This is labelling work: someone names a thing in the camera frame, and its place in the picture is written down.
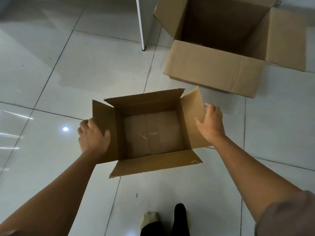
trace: floor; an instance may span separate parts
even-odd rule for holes
[[[284,0],[314,14],[314,0]],[[201,88],[219,105],[226,134],[260,162],[315,192],[315,25],[307,72],[267,66],[249,99]],[[0,222],[79,155],[77,127],[91,100],[193,85],[163,75],[172,39],[155,22],[141,50],[135,0],[13,0],[0,18]],[[253,235],[254,220],[212,148],[175,169],[108,179],[97,165],[70,235],[136,236],[146,211],[170,229],[185,204],[191,235]]]

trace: forearm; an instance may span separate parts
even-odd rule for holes
[[[92,153],[81,154],[60,176],[9,216],[0,225],[0,234],[21,230],[32,235],[68,235],[97,161]]]
[[[218,138],[213,145],[256,222],[271,203],[284,200],[300,191],[251,157],[228,137]]]

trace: black pants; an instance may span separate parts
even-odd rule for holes
[[[161,222],[150,223],[141,230],[140,236],[166,236]],[[177,204],[174,210],[174,224],[171,236],[190,236],[186,209],[183,204]]]

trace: cardboard box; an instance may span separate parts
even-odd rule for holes
[[[93,117],[111,142],[100,163],[118,160],[110,178],[202,163],[192,149],[210,146],[195,124],[205,118],[199,88],[93,100]]]
[[[305,71],[306,21],[275,0],[159,0],[174,38],[165,75],[254,98],[266,63]]]

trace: hand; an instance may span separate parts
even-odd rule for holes
[[[214,144],[217,138],[225,136],[222,122],[223,114],[219,107],[215,107],[210,103],[205,103],[205,106],[207,106],[207,113],[204,122],[202,123],[197,118],[195,118],[195,121],[203,137]]]
[[[96,155],[103,155],[111,141],[111,133],[106,130],[102,135],[93,118],[83,120],[78,128],[79,143],[82,153],[92,152]]]

